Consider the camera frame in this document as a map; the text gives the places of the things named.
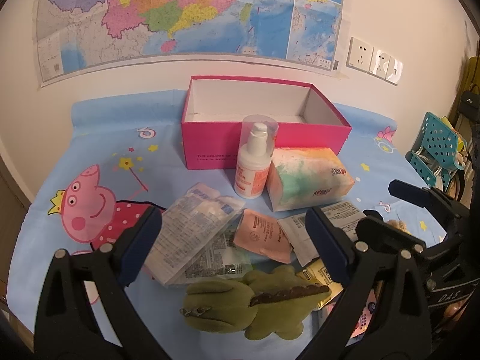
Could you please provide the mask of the green plush dinosaur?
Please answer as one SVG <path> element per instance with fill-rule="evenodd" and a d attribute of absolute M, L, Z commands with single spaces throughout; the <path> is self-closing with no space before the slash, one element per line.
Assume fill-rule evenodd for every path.
<path fill-rule="evenodd" d="M 291 341 L 299 338 L 303 322 L 331 295 L 328 286 L 298 277 L 291 265 L 270 273 L 253 270 L 239 280 L 214 278 L 190 284 L 181 314 L 202 332 L 243 332 L 250 341 L 271 334 Z"/>

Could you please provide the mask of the white barcode label packet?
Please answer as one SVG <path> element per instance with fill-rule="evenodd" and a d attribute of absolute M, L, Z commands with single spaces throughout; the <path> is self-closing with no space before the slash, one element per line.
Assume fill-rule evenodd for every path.
<path fill-rule="evenodd" d="M 356 225 L 365 217 L 349 201 L 337 202 L 321 208 L 327 219 L 337 228 L 341 228 L 350 238 L 356 242 Z M 306 267 L 311 261 L 317 259 L 319 254 L 308 235 L 305 225 L 306 214 L 294 214 L 284 219 L 278 219 L 278 224 L 291 244 L 301 267 Z"/>

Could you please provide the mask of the white pump lotion bottle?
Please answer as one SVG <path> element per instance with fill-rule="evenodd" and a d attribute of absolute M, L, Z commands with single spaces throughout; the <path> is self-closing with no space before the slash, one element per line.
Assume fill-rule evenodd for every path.
<path fill-rule="evenodd" d="M 234 178 L 240 197 L 254 199 L 263 193 L 277 135 L 278 123 L 266 115 L 249 115 L 242 121 Z"/>

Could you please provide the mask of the pink cardboard box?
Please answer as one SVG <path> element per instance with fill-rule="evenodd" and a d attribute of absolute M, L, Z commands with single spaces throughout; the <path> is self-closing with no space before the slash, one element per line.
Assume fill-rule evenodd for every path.
<path fill-rule="evenodd" d="M 338 154 L 351 125 L 313 84 L 248 76 L 192 76 L 181 117 L 185 165 L 230 169 L 251 126 L 262 123 L 277 147 L 328 147 Z"/>

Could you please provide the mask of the pink floral tissue pack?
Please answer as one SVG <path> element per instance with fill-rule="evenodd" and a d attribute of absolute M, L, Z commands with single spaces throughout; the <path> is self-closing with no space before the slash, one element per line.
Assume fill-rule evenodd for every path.
<path fill-rule="evenodd" d="M 327 317 L 331 314 L 333 308 L 336 306 L 336 301 L 339 297 L 335 297 L 334 300 L 331 300 L 328 304 L 322 307 L 318 311 L 318 324 L 321 326 L 327 319 Z M 377 298 L 375 297 L 375 293 L 371 290 L 368 294 L 367 301 L 363 308 L 362 313 L 355 325 L 355 329 L 353 330 L 349 341 L 346 345 L 352 345 L 363 338 L 363 335 L 366 333 L 368 325 L 371 321 L 371 318 L 374 314 L 375 308 L 377 306 Z"/>

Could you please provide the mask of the pink hand cream sachet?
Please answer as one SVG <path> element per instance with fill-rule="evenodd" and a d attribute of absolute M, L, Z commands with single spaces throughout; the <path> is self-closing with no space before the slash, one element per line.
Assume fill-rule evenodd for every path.
<path fill-rule="evenodd" d="M 250 209 L 243 211 L 233 243 L 278 263 L 291 262 L 292 247 L 278 221 Z"/>

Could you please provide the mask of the yellow tissue pack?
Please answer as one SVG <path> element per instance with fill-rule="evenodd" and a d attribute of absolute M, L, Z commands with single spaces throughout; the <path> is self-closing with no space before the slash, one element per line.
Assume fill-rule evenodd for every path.
<path fill-rule="evenodd" d="M 298 271 L 296 275 L 301 279 L 308 281 L 310 284 L 319 284 L 329 288 L 329 295 L 318 303 L 318 306 L 316 307 L 317 311 L 326 306 L 343 291 L 341 284 L 332 280 L 325 264 L 320 258 L 314 262 L 310 262 L 310 264 Z"/>

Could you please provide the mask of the white wall switch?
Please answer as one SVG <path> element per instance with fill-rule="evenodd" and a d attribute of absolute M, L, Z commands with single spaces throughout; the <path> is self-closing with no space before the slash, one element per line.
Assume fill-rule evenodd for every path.
<path fill-rule="evenodd" d="M 404 63 L 383 49 L 373 48 L 368 73 L 396 86 L 402 77 Z"/>

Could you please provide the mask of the clear plastic mask packet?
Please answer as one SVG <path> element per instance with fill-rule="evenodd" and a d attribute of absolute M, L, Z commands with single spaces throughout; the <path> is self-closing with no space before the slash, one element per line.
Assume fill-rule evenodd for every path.
<path fill-rule="evenodd" d="M 170 285 L 241 214 L 245 204 L 203 183 L 195 184 L 162 213 L 162 227 L 145 260 L 146 268 L 162 285 Z"/>

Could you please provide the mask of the yellow hanging garment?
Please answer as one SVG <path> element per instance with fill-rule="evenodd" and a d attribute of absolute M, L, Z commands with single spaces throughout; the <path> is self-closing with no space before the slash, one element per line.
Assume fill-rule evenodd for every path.
<path fill-rule="evenodd" d="M 463 65 L 460 75 L 460 81 L 456 88 L 456 97 L 451 106 L 448 119 L 455 125 L 459 116 L 458 107 L 461 101 L 461 95 L 467 90 L 473 90 L 479 93 L 479 61 L 476 56 L 469 58 Z"/>

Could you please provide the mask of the teal perforated plastic basket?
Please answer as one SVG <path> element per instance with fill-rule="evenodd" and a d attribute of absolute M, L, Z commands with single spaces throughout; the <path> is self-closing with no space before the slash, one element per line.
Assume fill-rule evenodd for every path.
<path fill-rule="evenodd" d="M 466 165 L 466 143 L 446 117 L 426 112 L 416 142 L 406 159 L 424 182 L 444 192 Z"/>

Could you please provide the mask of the blue cartoon pig tablecloth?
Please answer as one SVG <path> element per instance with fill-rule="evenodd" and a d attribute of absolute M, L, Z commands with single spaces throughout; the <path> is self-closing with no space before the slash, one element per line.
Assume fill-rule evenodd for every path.
<path fill-rule="evenodd" d="M 233 172 L 190 171 L 181 144 L 185 92 L 180 90 L 122 95 L 78 102 L 71 116 L 70 147 L 46 178 L 24 219 L 10 264 L 7 303 L 26 328 L 33 328 L 44 278 L 54 253 L 86 250 L 64 230 L 52 198 L 86 168 L 99 168 L 99 183 L 119 200 L 170 206 L 196 183 L 233 195 Z M 423 180 L 396 148 L 379 133 L 395 129 L 394 120 L 352 106 L 340 113 L 351 132 L 339 158 L 354 178 L 347 199 L 358 209 L 379 211 L 384 219 L 406 223 L 427 245 L 436 245 L 445 231 L 426 210 L 389 194 L 392 180 L 422 186 Z M 162 286 L 146 272 L 126 290 L 131 303 L 160 345 L 174 359 L 294 359 L 317 329 L 309 316 L 300 338 L 271 335 L 250 341 L 243 334 L 209 334 L 188 327 L 179 312 L 183 290 Z"/>

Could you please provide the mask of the colourful wall map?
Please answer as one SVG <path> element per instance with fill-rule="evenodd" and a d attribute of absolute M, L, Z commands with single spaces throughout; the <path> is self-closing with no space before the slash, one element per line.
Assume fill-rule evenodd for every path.
<path fill-rule="evenodd" d="M 251 59 L 332 72 L 350 0 L 37 0 L 42 83 L 150 61 Z"/>

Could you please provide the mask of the white wall socket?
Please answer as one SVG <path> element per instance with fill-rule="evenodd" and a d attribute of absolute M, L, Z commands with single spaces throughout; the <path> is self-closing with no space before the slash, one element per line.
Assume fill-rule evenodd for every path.
<path fill-rule="evenodd" d="M 366 41 L 351 37 L 346 66 L 361 72 L 368 72 L 372 61 L 374 47 Z"/>

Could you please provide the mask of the pastel soft tissue pack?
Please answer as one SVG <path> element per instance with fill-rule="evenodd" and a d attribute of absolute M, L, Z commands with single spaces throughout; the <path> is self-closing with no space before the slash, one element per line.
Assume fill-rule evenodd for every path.
<path fill-rule="evenodd" d="M 328 147 L 277 148 L 266 188 L 275 212 L 336 203 L 355 181 Z"/>

